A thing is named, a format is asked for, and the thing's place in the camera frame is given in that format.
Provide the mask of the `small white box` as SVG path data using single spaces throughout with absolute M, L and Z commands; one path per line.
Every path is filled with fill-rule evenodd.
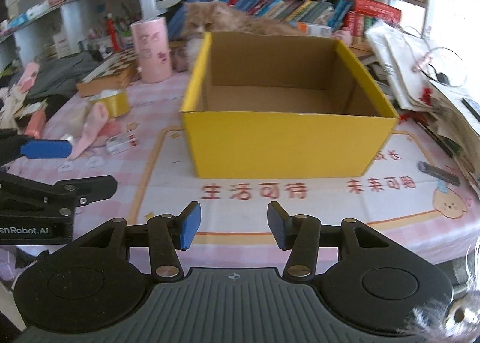
M 106 150 L 109 155 L 117 155 L 138 145 L 137 137 L 134 132 L 120 133 L 110 137 L 106 142 Z

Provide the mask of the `pink fuzzy sock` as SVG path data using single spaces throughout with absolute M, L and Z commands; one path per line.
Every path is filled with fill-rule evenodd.
M 122 133 L 120 123 L 109 117 L 107 106 L 103 102 L 93 104 L 85 120 L 80 139 L 72 148 L 70 160 L 77 159 L 89 147 L 101 145 L 108 138 Z

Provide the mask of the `yellow tape roll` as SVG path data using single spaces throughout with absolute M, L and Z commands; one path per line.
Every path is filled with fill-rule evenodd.
M 110 118 L 119 118 L 130 112 L 128 94 L 125 89 L 105 89 L 90 97 L 89 102 L 91 104 L 103 103 Z

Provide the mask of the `pink checkered tablecloth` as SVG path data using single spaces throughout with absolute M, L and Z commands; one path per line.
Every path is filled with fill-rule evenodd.
M 268 230 L 267 206 L 278 201 L 292 215 L 315 216 L 337 225 L 359 219 L 429 260 L 442 263 L 466 254 L 479 236 L 479 202 L 466 181 L 442 190 L 439 182 L 418 170 L 419 162 L 452 174 L 456 163 L 416 123 L 406 120 L 391 135 L 368 172 L 360 177 L 300 180 L 199 179 L 181 128 L 179 108 L 186 75 L 157 84 L 128 87 L 130 112 L 122 118 L 137 145 L 117 155 L 90 149 L 78 159 L 28 160 L 11 166 L 13 174 L 55 183 L 58 180 L 111 175 L 115 195 L 76 212 L 81 235 L 108 219 L 123 217 L 143 224 L 179 213 L 197 201 L 202 221 L 191 248 L 181 255 L 190 266 L 281 266 L 286 254 Z M 456 218 L 439 211 L 435 192 L 460 204 Z

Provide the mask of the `grey cloth pile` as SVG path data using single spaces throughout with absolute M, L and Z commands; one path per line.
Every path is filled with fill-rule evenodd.
M 97 50 L 86 50 L 45 62 L 40 66 L 37 79 L 26 99 L 35 102 L 54 95 L 71 98 L 77 92 L 77 84 L 102 61 L 103 56 Z

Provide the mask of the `wooden chess board box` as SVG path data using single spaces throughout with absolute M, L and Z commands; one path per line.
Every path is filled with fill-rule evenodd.
M 106 89 L 125 89 L 138 78 L 134 49 L 111 55 L 76 85 L 81 97 L 91 97 Z

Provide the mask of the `yellow cardboard box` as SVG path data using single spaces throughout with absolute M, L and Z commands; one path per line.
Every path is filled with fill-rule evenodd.
M 211 32 L 181 105 L 196 174 L 363 175 L 398 114 L 353 52 L 318 37 Z

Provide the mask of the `black utility knife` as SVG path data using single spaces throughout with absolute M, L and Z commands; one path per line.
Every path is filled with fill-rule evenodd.
M 453 186 L 460 186 L 460 178 L 450 172 L 447 172 L 439 167 L 433 166 L 427 162 L 419 161 L 417 163 L 417 168 L 420 172 L 425 173 L 429 176 L 432 176 L 438 180 L 442 180 Z

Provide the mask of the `pink sticker cylinder container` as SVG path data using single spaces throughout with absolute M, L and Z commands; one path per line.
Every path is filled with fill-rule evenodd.
M 142 81 L 154 84 L 171 77 L 173 68 L 166 19 L 140 20 L 130 28 Z

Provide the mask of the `pile of bags and papers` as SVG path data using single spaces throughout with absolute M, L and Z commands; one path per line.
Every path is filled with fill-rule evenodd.
M 466 64 L 453 50 L 432 47 L 383 21 L 367 30 L 366 39 L 399 107 L 430 116 L 433 135 L 450 149 L 478 192 L 479 103 L 466 90 Z

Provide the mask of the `pink pig plush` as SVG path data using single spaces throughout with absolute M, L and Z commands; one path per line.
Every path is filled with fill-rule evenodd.
M 349 30 L 337 30 L 332 34 L 332 38 L 341 41 L 344 45 L 350 47 L 353 43 L 353 37 Z

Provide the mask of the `orange white fluffy cat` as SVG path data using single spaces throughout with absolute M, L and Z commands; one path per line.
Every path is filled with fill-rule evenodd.
M 186 2 L 181 38 L 192 72 L 206 32 L 242 32 L 262 36 L 303 36 L 294 25 L 264 17 L 249 16 L 226 2 Z

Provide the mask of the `red dictionary book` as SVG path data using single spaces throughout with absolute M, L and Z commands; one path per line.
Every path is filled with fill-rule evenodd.
M 352 7 L 354 12 L 385 22 L 399 24 L 401 21 L 401 10 L 376 0 L 353 0 Z

